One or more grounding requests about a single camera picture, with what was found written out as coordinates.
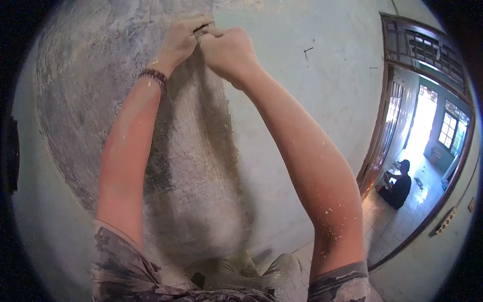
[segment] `bracelet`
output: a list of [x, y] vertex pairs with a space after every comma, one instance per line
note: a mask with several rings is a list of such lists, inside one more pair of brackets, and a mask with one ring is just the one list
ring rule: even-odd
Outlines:
[[168, 92], [168, 78], [164, 75], [164, 73], [146, 68], [139, 73], [138, 79], [142, 77], [149, 77], [155, 80], [161, 87], [161, 95], [165, 95], [166, 92]]

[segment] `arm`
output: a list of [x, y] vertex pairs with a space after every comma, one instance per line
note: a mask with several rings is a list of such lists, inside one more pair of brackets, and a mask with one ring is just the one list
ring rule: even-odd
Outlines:
[[343, 155], [310, 114], [256, 61], [243, 29], [201, 38], [205, 61], [243, 90], [274, 138], [315, 229], [310, 279], [364, 261], [361, 198]]
[[392, 174], [389, 171], [386, 171], [386, 175], [388, 176], [389, 179], [394, 178], [396, 180], [400, 179], [402, 177], [401, 174]]
[[386, 172], [386, 173], [384, 174], [384, 183], [386, 184], [386, 187], [387, 187], [387, 189], [389, 190], [389, 192], [391, 192], [391, 191], [392, 191], [392, 183], [391, 183], [391, 181], [390, 181], [390, 176], [389, 176], [389, 174], [390, 174], [389, 172]]
[[[195, 49], [193, 31], [212, 23], [198, 14], [170, 26], [151, 69], [167, 78]], [[122, 231], [142, 251], [142, 187], [161, 88], [155, 80], [139, 79], [113, 123], [102, 152], [97, 219]]]

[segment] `fist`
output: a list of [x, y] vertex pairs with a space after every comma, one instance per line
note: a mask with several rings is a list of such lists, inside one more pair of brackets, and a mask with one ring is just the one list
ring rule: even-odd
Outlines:
[[203, 28], [199, 45], [206, 65], [242, 90], [243, 81], [258, 66], [252, 39], [243, 28], [228, 30]]
[[193, 31], [213, 22], [213, 18], [200, 13], [172, 23], [153, 65], [161, 65], [164, 72], [171, 74], [176, 66], [186, 60], [195, 50], [198, 41]]

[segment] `electrical outlet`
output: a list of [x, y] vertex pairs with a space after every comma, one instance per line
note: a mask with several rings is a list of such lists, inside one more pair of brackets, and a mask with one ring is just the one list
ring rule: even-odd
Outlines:
[[448, 227], [448, 225], [450, 224], [451, 220], [453, 220], [455, 215], [456, 215], [456, 207], [452, 207], [451, 210], [449, 211], [449, 213], [444, 218], [440, 227], [436, 230], [436, 235], [441, 234], [443, 232], [443, 230]]

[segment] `cap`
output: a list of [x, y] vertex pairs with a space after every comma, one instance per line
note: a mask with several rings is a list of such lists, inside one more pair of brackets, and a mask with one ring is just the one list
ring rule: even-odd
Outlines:
[[408, 167], [408, 170], [409, 170], [409, 166], [410, 166], [410, 163], [409, 163], [409, 160], [407, 159], [404, 159], [402, 161], [399, 162], [401, 165], [405, 165]]

